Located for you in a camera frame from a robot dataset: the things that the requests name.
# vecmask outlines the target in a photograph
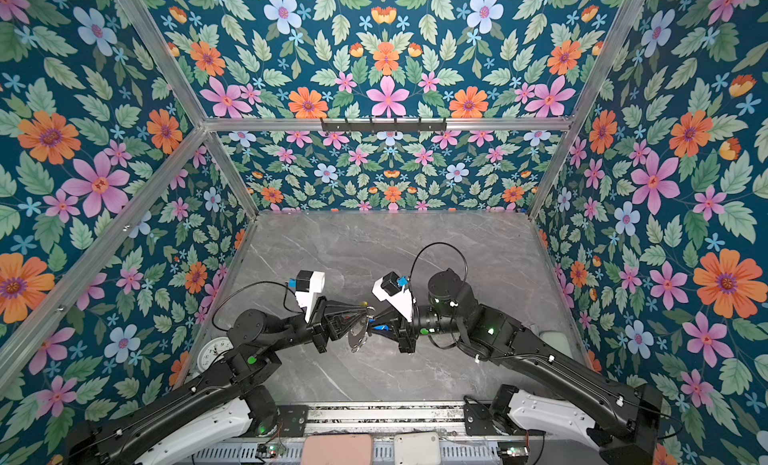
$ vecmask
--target pink flower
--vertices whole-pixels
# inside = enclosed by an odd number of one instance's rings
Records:
[[[339,76],[336,78],[336,85],[339,86],[339,91],[346,91],[352,93],[352,87],[357,86],[357,82],[352,80],[352,74],[345,75],[343,72],[339,72]]]
[[[712,25],[717,22],[717,19],[722,18],[723,22],[727,22],[734,15],[734,8],[737,5],[741,5],[744,0],[712,0],[709,4],[709,9],[714,10],[714,13],[710,17],[708,25]]]
[[[706,195],[704,193],[694,195],[696,201],[699,202],[694,206],[694,212],[703,212],[704,219],[709,221],[712,218],[712,212],[719,215],[725,211],[720,203],[725,200],[726,195],[725,192],[715,193],[715,187],[712,185],[706,187]]]
[[[688,275],[681,271],[672,275],[672,265],[666,261],[661,266],[661,273],[658,270],[650,271],[650,278],[660,285],[654,285],[650,289],[650,294],[653,297],[664,296],[664,306],[667,310],[672,309],[674,301],[677,300],[680,303],[688,303],[688,295],[680,288],[688,281]]]
[[[62,190],[74,195],[88,198],[83,202],[83,212],[86,217],[98,215],[101,211],[101,202],[112,213],[118,213],[128,203],[125,192],[116,188],[128,183],[130,175],[124,170],[115,170],[110,173],[109,157],[106,153],[99,152],[94,158],[94,171],[85,160],[72,160],[74,169],[85,180],[69,179],[62,185]]]
[[[563,294],[563,298],[565,299],[566,305],[568,305],[568,308],[574,307],[574,299],[571,297],[571,294],[574,292],[574,284],[571,281],[567,281],[565,279],[564,273],[557,273],[555,272],[555,275],[558,277],[558,281],[560,281],[560,291]]]
[[[624,289],[629,288],[630,293],[634,293],[634,288],[640,283],[638,278],[639,270],[635,267],[629,267],[628,264],[624,264],[624,271],[619,272],[619,278],[621,278],[621,287]]]
[[[64,383],[62,376],[57,375],[51,382],[51,390],[43,390],[37,394],[38,402],[40,402],[37,418],[42,417],[48,411],[51,411],[51,415],[54,417],[61,415],[64,404],[74,401],[78,397],[76,392],[71,391],[77,383],[77,378],[70,378],[67,383]]]
[[[176,217],[176,220],[181,222],[182,220],[186,219],[190,213],[188,209],[190,208],[190,204],[184,203],[183,199],[177,199],[172,200],[170,202],[171,210],[170,214],[173,217]]]
[[[502,150],[502,146],[496,148],[491,147],[488,149],[488,160],[490,160],[491,163],[501,162],[502,159],[504,159],[504,150]]]
[[[109,148],[104,149],[104,153],[112,157],[109,160],[111,165],[117,165],[119,163],[121,167],[125,167],[128,164],[126,160],[134,158],[134,156],[125,151],[124,143],[118,144],[114,140],[109,141]]]
[[[197,147],[197,150],[194,152],[194,156],[192,157],[192,165],[194,168],[199,169],[200,165],[205,165],[208,163],[208,161],[205,158],[205,153],[208,151],[208,149],[205,148],[205,146],[201,145]]]
[[[538,110],[536,116],[544,117],[552,115],[558,116],[565,113],[565,106],[561,104],[562,100],[568,100],[576,93],[574,89],[565,89],[565,76],[561,75],[554,79],[552,82],[552,88],[547,87],[544,84],[537,84],[535,88],[536,96],[539,100],[531,100],[531,103],[525,106],[528,112]]]
[[[728,345],[718,340],[719,338],[725,338],[726,333],[728,333],[728,327],[724,324],[715,324],[710,328],[706,315],[698,312],[696,314],[696,325],[688,321],[683,324],[683,329],[685,329],[688,335],[694,337],[688,341],[688,351],[697,354],[704,349],[704,361],[710,367],[717,365],[715,353],[723,358],[732,358],[734,356],[734,351]]]
[[[514,97],[514,101],[523,102],[524,104],[527,104],[528,99],[532,99],[535,96],[534,91],[535,91],[534,86],[523,83],[522,87],[514,91],[514,94],[517,95],[516,97]]]
[[[379,102],[371,109],[371,115],[379,116],[386,112],[387,118],[395,115],[405,115],[406,107],[400,102],[408,98],[409,92],[406,89],[395,90],[395,80],[391,76],[385,75],[381,81],[381,91],[368,90],[366,95],[374,102]]]
[[[712,383],[702,382],[701,374],[698,370],[694,369],[690,375],[687,372],[681,372],[680,377],[685,382],[680,385],[680,391],[690,395],[690,401],[694,403],[696,408],[701,407],[702,403],[707,407],[714,406],[710,393],[715,390],[715,387],[712,386]]]
[[[432,151],[429,150],[427,152],[427,149],[422,147],[421,150],[413,154],[416,157],[416,163],[419,165],[426,165],[427,163],[430,163],[434,160],[434,157],[432,157]]]
[[[656,152],[651,151],[645,163],[646,172],[643,170],[632,171],[632,181],[642,185],[634,191],[632,203],[643,203],[648,198],[648,210],[656,215],[661,207],[659,193],[667,199],[678,196],[680,189],[677,188],[677,183],[672,180],[664,180],[677,170],[678,161],[677,157],[672,157],[666,159],[659,167],[659,156]]]
[[[28,24],[29,18],[24,13],[24,10],[22,10],[28,7],[29,2],[26,0],[0,0],[0,18],[8,21],[16,17],[25,24]]]
[[[354,163],[357,166],[361,163],[368,163],[367,156],[368,154],[360,150],[360,147],[358,146],[354,152],[350,152],[350,163]]]
[[[576,142],[571,146],[571,149],[568,150],[568,153],[571,154],[571,165],[576,166],[576,168],[581,166],[581,160],[587,158],[587,153],[584,152],[584,148],[586,148],[586,146],[587,139],[576,139]]]
[[[200,300],[200,309],[207,311],[208,308],[214,303],[214,300],[216,300],[216,294],[219,293],[220,285],[221,274],[217,272],[216,275],[214,275],[213,281],[211,281],[211,283],[205,284],[204,290],[208,295],[203,297],[203,300]]]
[[[65,327],[48,337],[48,340],[44,340],[43,345],[40,345],[29,362],[29,373],[37,375],[48,362],[48,357],[52,360],[66,359],[67,348],[59,344],[72,338],[72,335],[74,335],[74,328]]]
[[[437,84],[440,83],[440,79],[435,76],[435,72],[429,72],[429,75],[422,74],[422,81],[418,83],[418,86],[424,88],[426,94],[429,90],[437,90]]]
[[[91,298],[95,298],[96,300],[101,300],[101,298],[104,298],[104,289],[102,287],[97,287],[96,285],[101,285],[104,283],[104,280],[107,279],[107,274],[100,271],[96,276],[94,277],[94,280],[91,282],[91,286],[88,287],[88,290],[85,291],[83,295],[80,295],[78,298],[78,308],[81,310],[85,310],[86,307],[88,307],[88,304],[91,303]]]
[[[586,311],[580,311],[578,313],[578,321],[581,324],[581,327],[584,330],[587,330],[589,328],[589,322],[592,321],[592,318],[589,316],[589,314]]]
[[[118,280],[118,283],[115,285],[123,287],[123,294],[128,295],[131,288],[134,290],[139,289],[139,280],[141,280],[141,277],[144,277],[144,274],[139,273],[136,267],[131,267],[130,270],[126,270],[125,268],[120,270],[120,276],[122,278]]]
[[[288,165],[290,165],[291,163],[293,163],[294,160],[296,160],[296,156],[293,155],[293,150],[292,149],[286,150],[285,147],[280,147],[277,150],[277,158],[280,159],[280,162],[285,162]]]
[[[605,177],[605,172],[600,170],[602,166],[602,159],[598,159],[597,162],[594,159],[589,160],[589,169],[584,171],[584,176],[587,177],[587,188],[597,189],[600,186],[600,179]]]
[[[213,91],[203,89],[200,91],[200,95],[210,102],[216,102],[216,105],[214,105],[214,114],[216,116],[229,114],[230,117],[239,119],[242,117],[240,112],[250,112],[253,110],[250,105],[242,100],[238,100],[240,98],[239,86],[230,85],[224,91],[224,85],[212,76],[208,79],[208,85],[210,85]]]
[[[645,140],[639,144],[635,142],[634,145],[632,145],[633,151],[629,154],[629,158],[633,160],[633,166],[638,166],[638,163],[645,165],[645,156],[650,153],[650,148],[647,145],[648,142]]]
[[[58,215],[58,219],[67,223],[70,215],[80,215],[80,210],[74,206],[78,202],[77,197],[67,197],[67,193],[61,189],[56,191],[56,196],[45,196],[43,201],[50,205],[45,215],[53,217]]]
[[[322,144],[324,146],[333,145],[336,150],[341,149],[341,144],[348,144],[350,137],[344,136],[343,132],[320,132],[320,136],[324,136]]]
[[[189,174],[190,173],[185,169],[179,170],[179,174],[170,181],[170,189],[176,190],[176,187],[179,187],[180,189],[186,188],[187,183],[184,182],[184,178]]]
[[[588,219],[592,220],[598,214],[598,203],[592,200],[592,197],[584,203],[584,214]]]
[[[248,104],[254,105],[256,103],[261,104],[261,90],[255,89],[253,85],[247,86],[240,85],[240,98],[248,99]]]
[[[442,134],[432,137],[433,144],[440,144],[440,150],[445,150],[448,145],[458,144],[456,137],[460,134],[458,130],[446,130]]]
[[[300,148],[304,148],[304,144],[312,144],[312,139],[309,137],[310,131],[304,130],[301,132],[287,132],[288,134],[288,144],[293,144],[296,142],[296,145]]]
[[[478,146],[485,145],[486,142],[493,142],[493,131],[491,130],[473,130],[470,132],[469,141],[477,142]]]

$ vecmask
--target white round clock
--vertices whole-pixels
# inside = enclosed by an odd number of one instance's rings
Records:
[[[232,342],[227,337],[218,337],[206,343],[203,346],[203,351],[197,355],[197,368],[202,372],[206,371],[212,363],[216,355],[221,354],[227,350],[232,350]]]

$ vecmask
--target clock face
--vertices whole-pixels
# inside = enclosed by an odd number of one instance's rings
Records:
[[[206,371],[208,367],[214,363],[216,355],[222,354],[222,352],[227,350],[232,350],[232,348],[232,342],[227,337],[219,337],[209,341],[203,346],[203,351],[197,355],[197,368],[199,368],[200,371]]]

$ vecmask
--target gray surface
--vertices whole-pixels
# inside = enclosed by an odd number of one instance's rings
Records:
[[[571,337],[568,321],[573,322],[552,289],[547,277],[551,272],[538,254],[523,214],[267,213],[259,217],[257,227],[234,290],[252,281],[287,281],[299,270],[316,270],[326,273],[328,298],[379,305],[371,293],[377,278],[391,270],[405,275],[424,245],[446,241],[466,256],[467,281],[481,303],[525,325]],[[427,280],[447,267],[463,273],[462,260],[452,249],[437,245],[422,254],[413,275],[417,300],[426,300]],[[230,326],[251,307],[288,315],[279,287],[261,285],[253,294],[243,295],[233,298],[216,316],[218,326]],[[290,295],[287,305],[297,307]],[[445,345],[450,337],[436,340]],[[438,350],[425,339],[418,341],[413,355],[400,354],[397,344],[376,335],[355,354],[342,339],[330,343],[325,354],[302,345],[278,355],[283,366],[265,383],[276,401],[460,400],[465,393],[487,399],[502,383],[550,394],[521,374],[493,364],[475,364],[461,352]]]

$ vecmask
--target floral wallpaper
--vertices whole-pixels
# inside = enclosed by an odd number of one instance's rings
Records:
[[[560,140],[534,130],[222,136],[263,210],[526,210]]]
[[[0,0],[0,63],[1,345],[189,124],[113,0]]]
[[[479,118],[570,114],[622,0],[165,1],[210,116]]]
[[[766,3],[648,0],[537,217],[594,368],[664,394],[654,464],[768,463]]]
[[[58,464],[73,423],[168,393],[246,227],[201,146],[0,400],[0,463]]]

